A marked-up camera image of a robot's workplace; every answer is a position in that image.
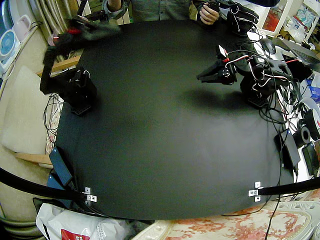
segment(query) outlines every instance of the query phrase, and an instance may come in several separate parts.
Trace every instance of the black table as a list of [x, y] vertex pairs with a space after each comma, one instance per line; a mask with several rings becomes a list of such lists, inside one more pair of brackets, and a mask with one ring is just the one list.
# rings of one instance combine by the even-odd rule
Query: black table
[[[91, 112], [65, 104], [57, 146], [76, 173], [79, 191], [114, 217], [183, 219], [245, 209], [255, 182], [275, 186], [280, 161], [272, 123], [232, 86], [196, 75], [239, 41], [219, 22], [206, 31], [193, 21], [127, 24], [123, 34], [81, 56], [97, 87]], [[282, 169], [281, 184], [293, 182]]]

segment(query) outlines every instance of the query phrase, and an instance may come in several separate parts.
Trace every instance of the wooden frame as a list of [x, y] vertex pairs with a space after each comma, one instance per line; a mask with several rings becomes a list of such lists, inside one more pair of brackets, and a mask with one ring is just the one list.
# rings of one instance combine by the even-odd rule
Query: wooden frame
[[[80, 56], [75, 56], [75, 57], [69, 58], [67, 60], [58, 62], [58, 63], [53, 65], [51, 72], [54, 73], [54, 72], [61, 71], [63, 69], [69, 68], [71, 66], [75, 66], [75, 65], [78, 64], [79, 60], [80, 60]], [[39, 77], [41, 77], [42, 76], [42, 72], [43, 71], [38, 71], [36, 74]]]
[[52, 165], [48, 154], [29, 154], [15, 152], [13, 155], [18, 159], [23, 159], [28, 162]]

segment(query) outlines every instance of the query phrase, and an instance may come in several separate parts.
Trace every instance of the hand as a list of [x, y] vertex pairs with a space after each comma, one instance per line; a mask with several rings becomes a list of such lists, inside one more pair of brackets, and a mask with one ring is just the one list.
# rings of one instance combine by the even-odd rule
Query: hand
[[199, 11], [201, 21], [206, 25], [212, 25], [219, 18], [219, 13], [208, 7], [208, 3], [205, 3]]

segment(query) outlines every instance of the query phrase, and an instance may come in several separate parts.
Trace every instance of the beige cushion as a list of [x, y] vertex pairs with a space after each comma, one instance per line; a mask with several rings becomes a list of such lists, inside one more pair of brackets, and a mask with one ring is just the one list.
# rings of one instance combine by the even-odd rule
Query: beige cushion
[[22, 66], [11, 91], [0, 137], [2, 145], [16, 153], [45, 154], [47, 131], [43, 114], [49, 96], [39, 87], [40, 77]]

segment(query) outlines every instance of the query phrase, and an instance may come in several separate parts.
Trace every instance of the black pole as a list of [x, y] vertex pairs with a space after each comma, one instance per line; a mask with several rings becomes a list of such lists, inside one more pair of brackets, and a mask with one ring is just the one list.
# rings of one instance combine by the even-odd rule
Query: black pole
[[87, 200], [87, 195], [84, 193], [71, 191], [71, 190], [60, 190], [48, 186], [43, 186], [21, 177], [13, 175], [10, 172], [2, 169], [0, 167], [0, 182], [8, 185], [14, 189], [20, 191], [35, 194], [43, 197], [53, 198], [53, 199], [67, 199], [74, 201], [85, 201]]
[[320, 189], [319, 177], [287, 185], [264, 187], [258, 190], [258, 195], [295, 194], [315, 189]]
[[81, 0], [78, 12], [76, 13], [77, 15], [82, 16], [82, 13], [85, 10], [86, 3], [87, 3], [87, 0]]

